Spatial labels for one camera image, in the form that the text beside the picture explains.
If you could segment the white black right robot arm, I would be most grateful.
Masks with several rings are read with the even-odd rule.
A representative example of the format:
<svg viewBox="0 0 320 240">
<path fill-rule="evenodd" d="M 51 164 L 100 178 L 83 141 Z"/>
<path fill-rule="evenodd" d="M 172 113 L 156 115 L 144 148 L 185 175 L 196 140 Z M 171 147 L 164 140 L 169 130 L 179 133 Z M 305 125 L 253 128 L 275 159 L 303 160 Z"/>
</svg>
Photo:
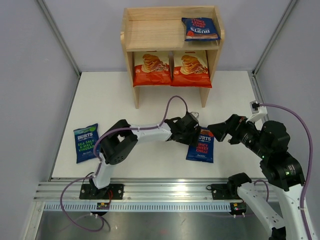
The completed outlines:
<svg viewBox="0 0 320 240">
<path fill-rule="evenodd" d="M 258 218 L 271 240 L 316 240 L 302 193 L 307 185 L 300 163 L 288 152 L 290 135 L 283 123 L 266 121 L 258 130 L 252 121 L 233 114 L 222 123 L 207 127 L 217 141 L 230 135 L 232 145 L 242 143 L 260 159 L 260 168 L 278 199 L 279 216 L 242 172 L 228 178 L 227 193 L 241 198 Z"/>
</svg>

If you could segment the cassava chips bag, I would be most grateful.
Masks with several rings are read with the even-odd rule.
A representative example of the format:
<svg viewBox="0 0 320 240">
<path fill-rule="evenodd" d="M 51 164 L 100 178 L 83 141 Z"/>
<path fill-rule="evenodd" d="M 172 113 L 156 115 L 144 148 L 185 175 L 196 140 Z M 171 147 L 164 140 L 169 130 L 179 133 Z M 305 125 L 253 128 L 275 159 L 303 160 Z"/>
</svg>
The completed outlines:
<svg viewBox="0 0 320 240">
<path fill-rule="evenodd" d="M 205 50 L 181 50 L 172 53 L 172 86 L 212 88 Z"/>
<path fill-rule="evenodd" d="M 172 75 L 169 55 L 169 51 L 135 52 L 133 86 L 170 86 Z"/>
</svg>

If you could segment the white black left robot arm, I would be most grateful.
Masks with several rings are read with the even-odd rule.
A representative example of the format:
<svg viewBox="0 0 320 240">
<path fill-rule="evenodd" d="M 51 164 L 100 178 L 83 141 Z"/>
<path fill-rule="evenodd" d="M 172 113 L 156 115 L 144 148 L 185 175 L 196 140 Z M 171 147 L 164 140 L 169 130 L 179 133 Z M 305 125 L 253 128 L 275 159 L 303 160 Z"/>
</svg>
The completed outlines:
<svg viewBox="0 0 320 240">
<path fill-rule="evenodd" d="M 122 163 L 133 148 L 142 143 L 174 141 L 195 147 L 201 132 L 197 117 L 186 112 L 184 117 L 164 119 L 149 125 L 129 124 L 121 119 L 98 141 L 100 163 L 88 183 L 81 185 L 81 200 L 121 200 L 122 184 L 111 184 L 114 166 Z"/>
</svg>

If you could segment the blue spicy chilli bag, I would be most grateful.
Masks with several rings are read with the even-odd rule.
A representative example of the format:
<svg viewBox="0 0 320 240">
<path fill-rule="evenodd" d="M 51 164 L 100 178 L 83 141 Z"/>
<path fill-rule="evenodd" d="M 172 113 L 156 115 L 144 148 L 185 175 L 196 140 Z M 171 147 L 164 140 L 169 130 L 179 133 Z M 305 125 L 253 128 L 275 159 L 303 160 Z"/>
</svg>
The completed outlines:
<svg viewBox="0 0 320 240">
<path fill-rule="evenodd" d="M 214 163 L 214 140 L 212 132 L 205 127 L 201 128 L 196 147 L 189 146 L 186 160 L 204 163 Z"/>
<path fill-rule="evenodd" d="M 181 19 L 185 26 L 185 41 L 217 41 L 220 35 L 211 18 L 197 17 Z"/>
</svg>

